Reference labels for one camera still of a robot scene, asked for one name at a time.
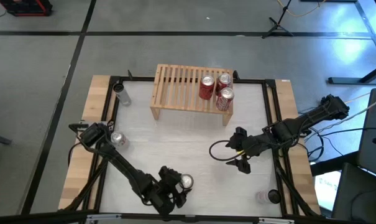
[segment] wooden table frame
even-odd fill
[[[111,87],[114,83],[123,82],[123,80],[129,81],[129,78],[95,75],[91,82],[82,119],[86,121],[115,120],[118,100],[116,100],[115,94],[111,91]],[[153,80],[154,77],[134,77],[134,81],[152,82]],[[295,118],[298,116],[293,90],[289,80],[235,80],[235,83],[253,83],[261,84],[263,86],[265,110],[267,112],[269,124],[278,119]],[[300,146],[295,146],[290,149],[288,155],[287,160],[281,161],[282,165],[284,166],[284,164],[287,164],[285,170],[288,175],[292,175],[297,191],[299,191],[304,200],[316,213],[320,213],[305,149]],[[98,164],[99,158],[97,156],[85,151],[82,147],[75,148],[68,174],[66,176],[59,208],[66,207],[74,197],[77,196],[79,191],[84,187],[88,176],[94,172],[94,168],[97,167]],[[98,186],[103,185],[105,174],[106,173],[104,172],[97,181],[97,184],[93,187],[89,200],[85,200],[80,208],[99,209],[102,189],[101,187],[98,188]],[[297,211],[294,212],[294,205],[292,204],[288,189],[282,183],[280,177],[278,175],[276,176],[278,189],[283,192],[283,198],[285,201],[285,203],[281,203],[282,215],[284,216],[292,213],[297,214],[298,212],[303,214],[302,211],[297,208],[295,208]],[[142,216],[138,215],[141,214],[130,214],[130,217],[124,215],[124,218],[156,217],[156,215],[151,214],[143,214]],[[176,220],[181,220],[178,215],[175,215],[175,218]],[[237,217],[236,219],[214,217],[211,220],[216,221],[228,219],[233,221],[252,222],[252,218],[254,217]]]

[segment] white table surface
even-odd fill
[[[124,82],[131,97],[128,107],[119,106],[116,130],[130,140],[128,149],[118,151],[136,168],[159,180],[158,171],[167,166],[193,176],[195,184],[182,208],[171,214],[280,217],[280,205],[255,201],[255,193],[277,189],[271,151],[249,160],[251,173],[215,161],[209,146],[229,139],[241,126],[248,135],[260,134],[267,125],[261,85],[234,84],[234,114],[222,125],[222,115],[161,110],[158,121],[150,110],[152,82]],[[236,154],[220,144],[213,149],[217,157]],[[145,206],[131,190],[128,180],[112,165],[108,166],[101,200],[101,212],[157,213]]]

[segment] metal frame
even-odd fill
[[[106,100],[105,100],[105,107],[103,109],[103,116],[102,116],[102,121],[105,121],[106,119],[106,114],[108,113],[109,109],[109,102],[112,90],[112,86],[119,82],[154,82],[154,77],[133,77],[131,73],[129,72],[128,77],[110,77],[109,80],[109,86],[108,86],[108,92],[106,94]],[[264,106],[265,106],[265,113],[267,115],[267,122],[268,125],[272,124],[272,114],[270,112],[270,102],[269,102],[269,97],[268,97],[268,90],[267,90],[267,85],[268,83],[272,84],[272,81],[275,83],[275,80],[256,80],[256,79],[235,79],[234,83],[245,83],[245,84],[258,84],[261,85],[262,87],[262,93],[264,96]],[[272,95],[273,95],[273,102],[275,104],[275,112],[277,115],[277,119],[281,119],[281,112],[280,112],[280,107],[278,104],[278,98],[277,98],[277,92],[276,92],[276,85],[269,85],[272,89]],[[112,118],[111,121],[116,121],[117,118],[117,110],[119,106],[119,100],[116,98],[114,101],[114,107],[113,107],[113,112],[112,112]],[[273,152],[272,154],[273,159],[279,159],[279,156],[277,153]],[[91,162],[91,170],[95,170],[97,164],[98,164],[98,156],[95,156],[93,158],[93,161]],[[285,164],[287,166],[285,167],[285,170],[287,174],[290,174],[290,178],[292,180],[292,175],[291,175],[291,167],[290,167],[290,161],[287,160],[285,161]],[[98,183],[98,191],[96,194],[96,198],[94,201],[94,210],[99,211],[99,207],[101,204],[101,198],[102,198],[102,192],[103,192],[103,187],[104,187],[104,181],[105,181],[105,176],[106,176],[106,169],[105,171],[101,174],[99,177],[99,183]],[[282,201],[280,202],[280,210],[282,212],[282,217],[287,215],[287,207],[286,207],[286,200],[285,200],[285,194],[283,192],[283,182],[282,179],[278,174],[275,174],[276,177],[276,183],[277,183],[277,188],[280,191],[280,195],[282,196]],[[85,198],[86,204],[89,202],[89,196],[88,194],[87,198]],[[294,214],[298,214],[298,206],[296,202],[294,201],[294,198],[291,198],[291,201],[293,202],[293,208],[296,207],[296,212]],[[146,213],[122,213],[123,218],[130,218],[130,219],[149,219],[149,220],[163,220],[164,218],[161,217],[160,215],[157,214],[146,214]],[[167,218],[169,220],[179,220],[179,221],[184,221],[184,222],[198,222],[198,221],[234,221],[234,222],[258,222],[259,217],[241,217],[241,216],[216,216],[216,215],[168,215]]]

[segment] white cable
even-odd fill
[[[357,100],[357,99],[359,99],[359,98],[362,98],[363,96],[367,96],[367,95],[369,95],[370,93],[371,93],[371,92],[368,92],[368,93],[366,93],[366,94],[360,95],[360,96],[355,97],[355,98],[353,98],[353,99],[351,99],[351,100],[348,100],[347,102],[344,102],[344,103],[345,103],[345,104],[350,103],[350,102],[352,102],[352,101],[354,101],[354,100]]]
[[[370,108],[372,108],[372,107],[375,106],[375,105],[376,105],[376,102],[374,102],[373,104],[371,104],[371,105],[370,105],[369,107],[367,107],[366,109],[364,109],[364,110],[362,110],[362,111],[360,111],[360,112],[358,112],[358,113],[356,113],[356,114],[354,114],[354,115],[352,115],[352,116],[350,116],[350,117],[348,117],[348,118],[346,118],[346,119],[343,119],[342,121],[338,121],[338,122],[336,122],[336,123],[334,123],[334,124],[330,124],[329,126],[320,129],[319,131],[315,132],[315,133],[312,134],[310,137],[308,137],[307,139],[305,139],[305,142],[307,142],[307,141],[308,141],[310,138],[312,138],[312,136],[314,136],[315,134],[321,133],[322,131],[324,131],[324,130],[326,130],[326,129],[330,129],[330,128],[334,127],[335,125],[340,125],[340,124],[344,123],[345,121],[348,121],[348,120],[350,120],[350,119],[356,117],[357,115],[360,115],[360,114],[366,112],[367,110],[369,110]]]

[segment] red soda can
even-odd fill
[[[218,76],[217,86],[215,87],[215,94],[218,96],[219,92],[226,87],[231,87],[232,80],[231,76],[228,73],[223,73]]]
[[[214,91],[214,79],[209,76],[205,75],[201,78],[200,81],[200,88],[199,88],[199,96],[204,100],[209,100]]]
[[[229,87],[223,88],[218,95],[216,106],[220,111],[226,111],[229,108],[235,94]]]

